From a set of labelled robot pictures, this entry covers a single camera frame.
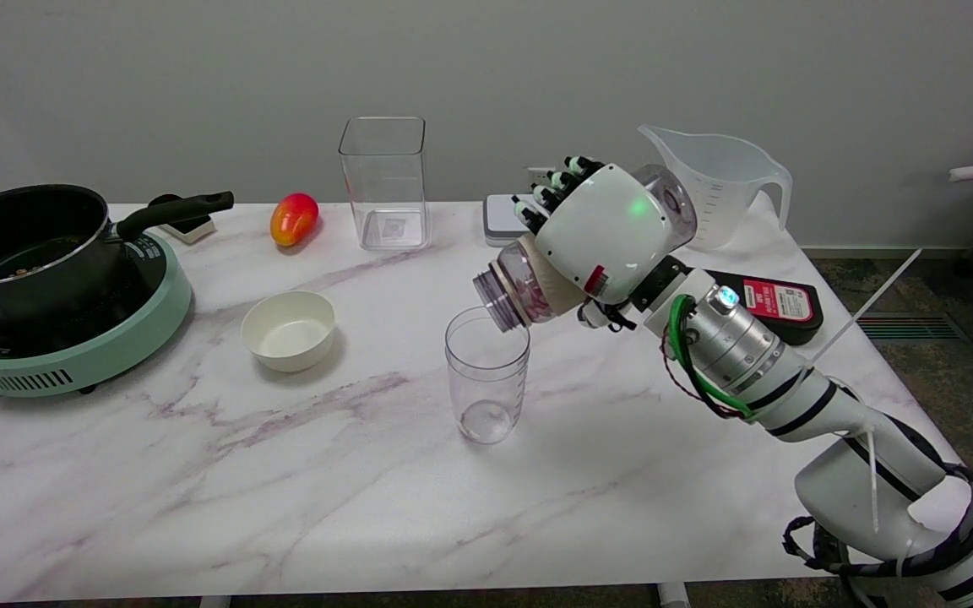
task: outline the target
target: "vent grille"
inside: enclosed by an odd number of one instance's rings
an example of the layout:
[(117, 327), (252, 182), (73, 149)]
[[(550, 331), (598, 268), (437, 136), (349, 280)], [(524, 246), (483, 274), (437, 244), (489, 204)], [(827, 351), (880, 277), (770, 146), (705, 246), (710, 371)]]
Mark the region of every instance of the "vent grille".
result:
[(873, 342), (915, 343), (964, 339), (966, 335), (943, 312), (866, 312), (858, 326)]
[(0, 374), (0, 390), (9, 392), (29, 392), (73, 384), (73, 378), (66, 370), (55, 370), (44, 373), (31, 373), (24, 376), (5, 376)]

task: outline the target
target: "white tabletop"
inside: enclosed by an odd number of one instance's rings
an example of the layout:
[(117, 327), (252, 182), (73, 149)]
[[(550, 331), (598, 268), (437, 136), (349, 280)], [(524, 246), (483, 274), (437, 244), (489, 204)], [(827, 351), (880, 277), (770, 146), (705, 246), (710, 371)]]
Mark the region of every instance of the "white tabletop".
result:
[[(715, 418), (646, 331), (533, 328), (513, 435), (459, 437), (443, 331), (497, 254), (479, 204), (433, 204), (432, 246), (407, 253), (359, 249), (343, 204), (282, 253), (270, 211), (239, 205), (175, 243), (194, 309), (158, 355), (88, 396), (0, 397), (0, 601), (815, 574), (780, 535), (803, 514), (794, 474), (831, 439)], [(767, 199), (729, 246), (678, 257), (816, 285), (808, 354), (848, 319)], [(252, 361), (239, 323), (293, 288), (324, 293), (340, 334), (318, 368), (283, 376)], [(818, 365), (956, 459), (861, 330)], [(949, 529), (966, 496), (946, 481), (916, 515)]]

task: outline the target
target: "electric hot plate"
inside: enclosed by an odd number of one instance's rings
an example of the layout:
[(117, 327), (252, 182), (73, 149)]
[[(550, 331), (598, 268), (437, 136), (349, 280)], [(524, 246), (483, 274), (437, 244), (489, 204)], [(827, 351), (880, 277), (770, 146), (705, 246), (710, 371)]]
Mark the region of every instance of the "electric hot plate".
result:
[(113, 288), (91, 307), (46, 323), (0, 328), (0, 395), (88, 392), (138, 365), (182, 324), (193, 292), (170, 246), (143, 234)]

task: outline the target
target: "green wire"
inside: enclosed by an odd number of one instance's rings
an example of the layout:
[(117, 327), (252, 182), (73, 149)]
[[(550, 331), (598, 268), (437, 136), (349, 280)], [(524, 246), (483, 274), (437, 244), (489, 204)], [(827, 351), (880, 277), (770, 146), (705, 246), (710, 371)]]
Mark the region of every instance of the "green wire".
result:
[[(671, 324), (668, 326), (669, 338), (671, 338), (671, 349), (675, 351), (675, 358), (679, 360), (683, 365), (691, 365), (691, 361), (684, 361), (682, 358), (681, 350), (681, 324), (682, 324), (682, 309), (686, 306), (687, 301), (691, 299), (691, 296), (678, 297), (671, 305)], [(700, 382), (700, 388), (704, 390), (708, 395), (719, 400), (720, 403), (726, 405), (726, 407), (738, 410), (745, 415), (745, 418), (753, 418), (753, 411), (749, 409), (749, 405), (745, 405), (742, 401), (723, 393), (719, 390), (718, 386), (705, 380), (705, 377), (700, 376), (700, 372), (696, 372), (696, 378)]]

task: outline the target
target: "white ceramic bowl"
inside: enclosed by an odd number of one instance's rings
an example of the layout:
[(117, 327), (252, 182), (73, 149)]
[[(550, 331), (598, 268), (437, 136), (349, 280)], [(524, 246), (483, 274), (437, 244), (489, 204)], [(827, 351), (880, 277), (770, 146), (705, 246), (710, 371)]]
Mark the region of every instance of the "white ceramic bowl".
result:
[(247, 349), (277, 371), (301, 371), (316, 365), (333, 345), (336, 315), (324, 296), (285, 291), (268, 296), (242, 320)]

